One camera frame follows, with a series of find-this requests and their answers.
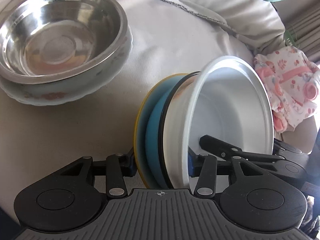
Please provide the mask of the blue enamel bowl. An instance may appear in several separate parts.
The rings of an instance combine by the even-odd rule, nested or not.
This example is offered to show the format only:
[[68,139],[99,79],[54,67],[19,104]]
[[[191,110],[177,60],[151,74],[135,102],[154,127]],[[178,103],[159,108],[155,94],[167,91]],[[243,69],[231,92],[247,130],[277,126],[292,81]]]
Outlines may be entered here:
[[165,116],[169,104],[178,88],[185,82],[195,77],[198,72],[188,75],[175,75],[168,79],[169,84],[152,109],[145,133],[145,151],[151,172],[162,189],[172,189],[163,154],[163,131]]

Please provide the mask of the pink floral baby cloth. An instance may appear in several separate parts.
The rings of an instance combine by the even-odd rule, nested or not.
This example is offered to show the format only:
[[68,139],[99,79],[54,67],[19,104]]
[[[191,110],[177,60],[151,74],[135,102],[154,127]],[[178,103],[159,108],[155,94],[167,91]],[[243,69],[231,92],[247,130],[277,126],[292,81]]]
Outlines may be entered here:
[[319,67],[293,46],[253,60],[270,101],[274,129],[294,131],[319,109]]

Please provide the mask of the white bowl yellow rim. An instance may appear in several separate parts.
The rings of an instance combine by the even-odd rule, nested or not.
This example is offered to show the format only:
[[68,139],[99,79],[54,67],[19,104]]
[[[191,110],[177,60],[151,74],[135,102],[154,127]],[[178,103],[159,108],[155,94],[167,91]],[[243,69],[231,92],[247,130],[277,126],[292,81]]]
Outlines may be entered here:
[[152,113],[153,108],[163,96],[163,94],[167,90],[169,90],[171,86],[174,87],[174,85],[176,85],[178,81],[180,81],[187,75],[187,73],[178,73],[162,79],[149,90],[140,105],[136,117],[135,130],[133,135],[133,151],[139,175],[146,188],[161,188],[159,183],[157,183],[156,178],[153,176],[146,157],[145,133],[149,117]]

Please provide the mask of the white floral plate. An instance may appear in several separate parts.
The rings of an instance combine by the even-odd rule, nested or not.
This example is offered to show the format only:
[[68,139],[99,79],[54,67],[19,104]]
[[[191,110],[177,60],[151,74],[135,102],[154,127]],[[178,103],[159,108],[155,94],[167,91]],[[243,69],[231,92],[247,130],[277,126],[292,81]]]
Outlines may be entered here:
[[55,106],[78,100],[96,92],[120,73],[131,53],[132,40],[129,28],[118,51],[101,66],[77,76],[39,85],[18,84],[1,77],[1,89],[10,98],[26,105]]

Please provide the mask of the grey curtain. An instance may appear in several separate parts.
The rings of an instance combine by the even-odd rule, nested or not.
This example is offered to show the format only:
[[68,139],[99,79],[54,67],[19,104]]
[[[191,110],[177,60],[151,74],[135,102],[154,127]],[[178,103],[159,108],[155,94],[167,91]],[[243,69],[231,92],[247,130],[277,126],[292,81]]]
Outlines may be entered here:
[[306,11],[285,23],[286,45],[300,49],[319,65],[319,9]]

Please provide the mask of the grey sofa blanket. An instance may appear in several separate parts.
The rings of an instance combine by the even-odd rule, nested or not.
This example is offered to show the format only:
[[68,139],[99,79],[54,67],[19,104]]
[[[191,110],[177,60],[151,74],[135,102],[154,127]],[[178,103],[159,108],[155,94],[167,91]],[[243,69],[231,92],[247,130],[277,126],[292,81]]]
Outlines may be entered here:
[[28,185],[80,157],[129,151],[140,104],[161,79],[223,55],[252,62],[284,44],[284,25],[263,0],[117,1],[133,48],[110,83],[58,106],[25,105],[1,92],[1,208],[10,217]]

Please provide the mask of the stainless steel bowl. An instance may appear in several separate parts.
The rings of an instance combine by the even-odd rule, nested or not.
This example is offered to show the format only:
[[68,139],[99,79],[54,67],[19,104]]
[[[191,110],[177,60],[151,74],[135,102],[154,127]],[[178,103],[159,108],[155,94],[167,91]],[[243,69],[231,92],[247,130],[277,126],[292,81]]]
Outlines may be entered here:
[[104,64],[129,26],[116,0],[24,0],[1,20],[1,76],[38,85]]

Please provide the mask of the white paper cup bowl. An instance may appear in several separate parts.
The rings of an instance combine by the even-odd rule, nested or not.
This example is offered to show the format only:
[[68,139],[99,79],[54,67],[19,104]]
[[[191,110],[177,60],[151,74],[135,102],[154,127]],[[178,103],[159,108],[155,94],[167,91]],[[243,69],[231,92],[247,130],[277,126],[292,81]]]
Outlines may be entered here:
[[174,188],[188,188],[188,151],[205,155],[210,135],[246,152],[272,154],[273,118],[267,92],[254,69],[235,56],[208,63],[184,81],[170,100],[163,127],[164,163]]

